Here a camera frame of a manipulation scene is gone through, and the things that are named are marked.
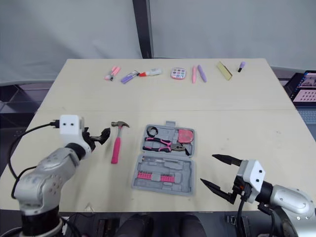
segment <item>robotic arm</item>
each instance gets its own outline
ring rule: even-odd
[[[60,117],[63,148],[58,148],[39,162],[34,171],[17,183],[14,196],[22,211],[22,236],[54,236],[62,228],[58,206],[63,185],[74,175],[80,160],[89,157],[95,142],[104,144],[110,129],[91,137],[83,118],[76,115]]]
[[[299,189],[288,189],[264,181],[265,171],[257,160],[240,160],[231,156],[213,155],[226,164],[239,166],[233,192],[225,193],[220,187],[201,179],[216,195],[234,204],[237,195],[242,201],[259,202],[258,209],[266,214],[272,210],[280,217],[279,229],[285,237],[315,237],[315,206],[311,197]]]

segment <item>white curtain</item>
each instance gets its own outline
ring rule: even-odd
[[[150,0],[155,57],[316,68],[316,0]]]
[[[132,0],[0,1],[0,85],[52,81],[68,58],[142,58]]]

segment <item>laptop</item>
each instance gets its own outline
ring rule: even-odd
[[[284,89],[316,140],[316,71],[296,73]]]

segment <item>glue stick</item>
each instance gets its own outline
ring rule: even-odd
[[[146,76],[155,76],[155,75],[159,75],[162,73],[162,69],[160,68],[154,68],[154,69],[151,69],[150,71],[148,72],[143,72],[143,73],[140,73],[138,76],[140,77],[146,77]]]

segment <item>pliers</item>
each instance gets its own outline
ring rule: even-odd
[[[160,148],[152,148],[152,147],[143,146],[143,150],[146,150],[146,151],[154,151],[154,152],[186,151],[186,148],[179,143],[173,144],[171,141],[162,140],[156,137],[146,137],[145,141],[146,142],[159,142],[166,145],[166,147],[160,147]]]

